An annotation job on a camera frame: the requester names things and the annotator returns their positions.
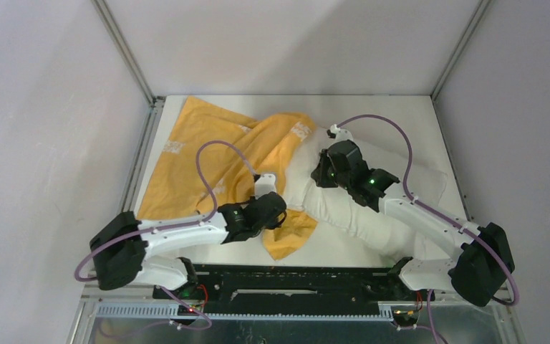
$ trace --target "yellow towel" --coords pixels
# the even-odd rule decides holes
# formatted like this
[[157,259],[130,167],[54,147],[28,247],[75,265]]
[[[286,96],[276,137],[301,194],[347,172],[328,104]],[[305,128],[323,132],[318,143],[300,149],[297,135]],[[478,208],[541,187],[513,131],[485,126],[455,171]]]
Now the yellow towel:
[[[210,140],[234,144],[256,172],[276,173],[277,192],[281,194],[294,150],[314,129],[315,124],[305,114],[278,113],[254,120],[188,97],[150,177],[138,217],[171,219],[212,210],[212,201],[195,167],[197,150]],[[201,170],[214,187],[219,205],[245,201],[254,191],[247,167],[224,145],[210,145],[203,150]],[[287,213],[281,228],[264,231],[263,244],[274,259],[282,259],[300,248],[317,225],[302,212]]]

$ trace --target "white cloth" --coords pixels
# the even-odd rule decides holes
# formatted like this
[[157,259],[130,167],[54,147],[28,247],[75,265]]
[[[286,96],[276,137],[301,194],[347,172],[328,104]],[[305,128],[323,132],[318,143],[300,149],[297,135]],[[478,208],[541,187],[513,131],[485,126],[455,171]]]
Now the white cloth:
[[[403,177],[407,157],[388,152],[361,140],[354,140],[360,147],[370,168],[382,168]],[[402,222],[356,204],[342,188],[318,188],[311,179],[311,172],[319,162],[319,152],[333,143],[326,130],[318,128],[297,148],[286,169],[284,199],[293,210],[305,211],[318,222],[326,222],[362,239],[379,254],[395,261],[403,256],[425,256],[426,238],[417,234]],[[408,184],[427,204],[437,205],[445,188],[447,176],[425,166],[413,164]]]

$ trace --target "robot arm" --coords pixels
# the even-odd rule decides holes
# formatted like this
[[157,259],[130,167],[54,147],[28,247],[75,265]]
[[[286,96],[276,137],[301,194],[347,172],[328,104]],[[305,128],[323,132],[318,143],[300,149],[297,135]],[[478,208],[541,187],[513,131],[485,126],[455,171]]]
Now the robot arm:
[[505,262],[515,266],[505,231],[490,223],[481,227],[442,210],[434,211],[455,219],[461,229],[417,204],[418,197],[407,195],[398,177],[382,169],[368,168],[359,147],[348,130],[335,125],[328,130],[334,143],[320,153],[311,177],[322,188],[342,187],[360,206],[368,206],[407,224],[436,243],[449,259],[421,261],[401,259],[392,273],[398,274],[410,290],[456,291],[474,305],[484,306],[505,282],[506,276],[493,257],[465,231],[479,236]]
[[165,259],[159,254],[201,244],[246,241],[263,229],[281,225],[286,202],[275,189],[274,174],[255,180],[255,196],[243,204],[224,204],[207,215],[170,220],[137,220],[131,211],[117,215],[90,242],[92,251],[123,235],[140,231],[94,256],[99,288],[113,290],[129,283],[160,285],[176,290],[196,279],[186,258]]

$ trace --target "white table surface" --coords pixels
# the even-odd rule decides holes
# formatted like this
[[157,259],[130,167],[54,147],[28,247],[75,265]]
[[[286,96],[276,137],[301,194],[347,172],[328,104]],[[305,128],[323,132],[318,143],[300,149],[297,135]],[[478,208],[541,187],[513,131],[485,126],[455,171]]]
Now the white table surface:
[[[463,204],[438,119],[431,99],[427,96],[197,95],[196,97],[256,119],[263,119],[279,112],[306,113],[317,125],[324,128],[364,113],[374,113],[390,118],[400,125],[410,138],[415,162],[442,171],[448,176],[440,207],[464,218]],[[165,101],[148,159],[144,165],[138,195],[132,207],[136,213],[142,203],[141,200],[161,150],[178,119],[185,99],[186,96],[171,95]],[[345,127],[357,138],[407,156],[403,139],[387,123],[362,119]],[[432,259],[445,257],[439,247],[431,242],[428,243],[428,252],[429,258]],[[321,224],[301,249],[280,261],[275,261],[269,256],[262,246],[261,237],[247,242],[189,247],[174,254],[187,257],[195,263],[206,264],[324,267],[381,267],[383,265],[378,252],[369,250],[362,240],[349,237],[339,230]]]

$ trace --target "white wall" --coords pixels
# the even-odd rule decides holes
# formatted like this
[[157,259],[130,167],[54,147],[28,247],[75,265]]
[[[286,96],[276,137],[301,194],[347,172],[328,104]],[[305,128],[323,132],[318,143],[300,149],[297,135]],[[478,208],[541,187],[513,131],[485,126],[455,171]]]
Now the white wall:
[[108,2],[157,95],[429,95],[478,0]]
[[550,1],[497,1],[441,95],[469,211],[506,229],[529,343],[550,343]]
[[147,111],[89,1],[0,1],[0,344],[65,342]]

